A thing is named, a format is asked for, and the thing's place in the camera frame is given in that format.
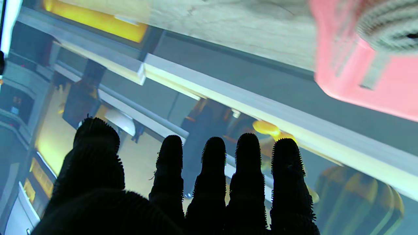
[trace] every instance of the coiled rope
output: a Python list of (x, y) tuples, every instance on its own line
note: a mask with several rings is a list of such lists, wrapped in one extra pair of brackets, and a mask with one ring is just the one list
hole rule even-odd
[(366, 0), (357, 32), (376, 51), (418, 54), (418, 0)]

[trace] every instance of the black glove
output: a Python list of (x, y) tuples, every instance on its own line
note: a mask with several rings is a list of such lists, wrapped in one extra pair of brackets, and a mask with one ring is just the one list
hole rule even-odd
[(225, 206), (226, 151), (223, 140), (210, 138), (203, 150), (202, 169), (194, 197), (184, 216), (182, 142), (172, 135), (161, 146), (154, 186), (149, 200), (168, 215), (186, 234), (292, 234), (318, 235), (313, 220), (312, 197), (305, 185), (301, 156), (291, 139), (274, 146), (274, 178), (271, 230), (267, 230), (264, 206), (264, 175), (254, 134), (242, 135), (237, 143), (236, 173), (230, 183), (230, 202)]
[(225, 146), (220, 138), (209, 139), (186, 216), (180, 138), (173, 135), (163, 141), (150, 201), (124, 190), (119, 141), (104, 121), (87, 118), (83, 122), (33, 235), (319, 234), (298, 147), (291, 139), (275, 145), (272, 230), (266, 229), (264, 176), (255, 135), (244, 134), (238, 141), (237, 172), (231, 179), (228, 206), (224, 200)]

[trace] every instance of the pink object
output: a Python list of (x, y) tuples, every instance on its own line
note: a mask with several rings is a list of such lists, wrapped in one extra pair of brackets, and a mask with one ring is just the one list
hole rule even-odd
[[(354, 13), (363, 2), (310, 0), (318, 28), (315, 80), (333, 98), (418, 122), (418, 57), (381, 54), (362, 40)], [(365, 88), (367, 79), (372, 87)]]

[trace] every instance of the person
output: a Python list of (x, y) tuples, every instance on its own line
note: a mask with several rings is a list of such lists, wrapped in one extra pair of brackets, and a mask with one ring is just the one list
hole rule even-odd
[(138, 143), (139, 137), (145, 131), (145, 126), (135, 119), (133, 120), (133, 124), (135, 125), (135, 134), (134, 136), (132, 136), (131, 140), (134, 141), (135, 143)]
[(171, 135), (162, 142), (149, 199), (125, 190), (123, 166), (117, 155), (119, 144), (116, 131), (104, 121), (83, 121), (33, 235), (319, 234), (299, 150), (291, 139), (279, 140), (274, 146), (270, 229), (260, 145), (254, 134), (244, 134), (238, 140), (228, 205), (224, 199), (225, 144), (219, 137), (207, 141), (186, 214), (182, 207), (180, 137)]

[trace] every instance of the glove finger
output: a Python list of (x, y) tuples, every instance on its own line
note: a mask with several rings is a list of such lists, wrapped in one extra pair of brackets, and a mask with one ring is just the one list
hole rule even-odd
[(180, 137), (170, 135), (161, 145), (157, 158), (154, 185), (148, 195), (154, 203), (177, 225), (183, 226), (183, 149)]
[(196, 178), (186, 224), (191, 231), (220, 232), (224, 227), (226, 150), (219, 137), (210, 138), (202, 154), (202, 169)]
[(246, 133), (239, 138), (235, 162), (237, 169), (229, 187), (225, 227), (231, 230), (265, 230), (265, 180), (261, 173), (260, 144), (256, 135)]
[(275, 143), (271, 165), (274, 180), (271, 230), (319, 234), (313, 222), (312, 196), (303, 179), (302, 158), (294, 140), (286, 138)]

